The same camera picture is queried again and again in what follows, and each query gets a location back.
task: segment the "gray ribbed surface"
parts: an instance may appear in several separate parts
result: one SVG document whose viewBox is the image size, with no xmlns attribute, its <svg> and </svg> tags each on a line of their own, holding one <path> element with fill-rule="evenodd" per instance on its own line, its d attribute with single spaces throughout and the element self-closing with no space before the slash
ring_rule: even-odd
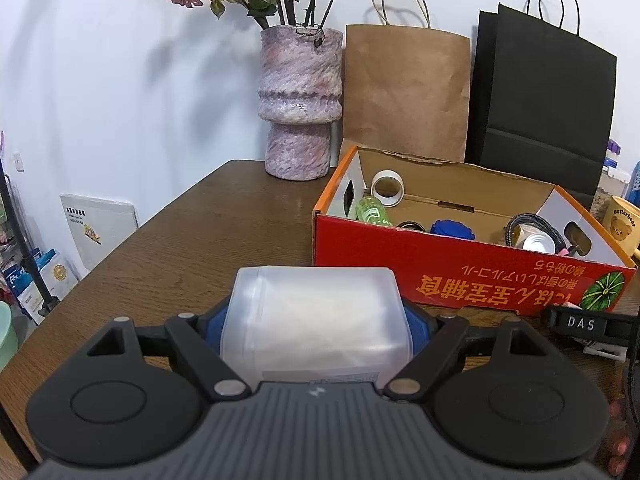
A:
<svg viewBox="0 0 640 480">
<path fill-rule="evenodd" d="M 464 456 L 413 404 L 370 384 L 264 384 L 215 405 L 180 447 L 155 461 L 91 472 L 47 462 L 30 480 L 606 480 L 588 463 L 519 472 Z"/>
</svg>

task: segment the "red cardboard box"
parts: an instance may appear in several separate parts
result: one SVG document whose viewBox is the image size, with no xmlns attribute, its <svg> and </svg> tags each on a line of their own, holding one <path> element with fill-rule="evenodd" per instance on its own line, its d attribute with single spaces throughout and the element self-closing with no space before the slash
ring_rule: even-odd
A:
<svg viewBox="0 0 640 480">
<path fill-rule="evenodd" d="M 356 221 L 355 204 L 382 170 L 404 181 L 404 198 L 386 209 L 394 225 L 412 220 L 428 230 L 436 220 L 452 219 L 470 227 L 476 240 Z M 577 225 L 591 247 L 570 257 L 505 246 L 507 222 L 524 212 L 544 217 L 565 237 Z M 313 223 L 316 266 L 388 267 L 400 293 L 416 303 L 471 304 L 523 316 L 567 301 L 609 311 L 636 272 L 615 240 L 559 186 L 361 146 L 343 156 L 314 208 Z"/>
</svg>

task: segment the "bear illustration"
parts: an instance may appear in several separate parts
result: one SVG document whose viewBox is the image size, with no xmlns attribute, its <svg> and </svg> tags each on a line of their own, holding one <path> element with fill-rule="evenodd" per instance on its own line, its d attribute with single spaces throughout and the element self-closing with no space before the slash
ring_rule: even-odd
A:
<svg viewBox="0 0 640 480">
<path fill-rule="evenodd" d="M 611 219 L 611 234 L 616 240 L 621 242 L 631 234 L 631 226 L 614 215 Z"/>
</svg>

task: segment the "hand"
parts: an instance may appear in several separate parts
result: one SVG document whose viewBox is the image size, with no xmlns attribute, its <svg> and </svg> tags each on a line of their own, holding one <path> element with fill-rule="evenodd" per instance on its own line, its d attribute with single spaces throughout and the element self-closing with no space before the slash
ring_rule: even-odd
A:
<svg viewBox="0 0 640 480">
<path fill-rule="evenodd" d="M 617 381 L 618 389 L 622 392 L 623 378 L 620 377 Z M 614 400 L 609 405 L 609 415 L 615 420 L 625 420 L 626 418 L 625 398 Z M 612 453 L 612 458 L 609 460 L 609 473 L 613 476 L 617 476 L 622 473 L 626 467 L 625 455 L 631 448 L 631 437 L 625 428 L 615 430 L 611 433 L 609 441 L 609 450 Z"/>
</svg>

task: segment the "vase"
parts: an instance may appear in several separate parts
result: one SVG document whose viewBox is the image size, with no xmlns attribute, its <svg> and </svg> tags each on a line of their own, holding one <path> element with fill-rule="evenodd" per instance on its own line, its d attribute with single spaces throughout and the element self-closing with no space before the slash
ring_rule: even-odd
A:
<svg viewBox="0 0 640 480">
<path fill-rule="evenodd" d="M 286 180 L 329 171 L 331 123 L 342 116 L 342 33 L 278 25 L 262 31 L 258 115 L 271 123 L 265 169 Z"/>
</svg>

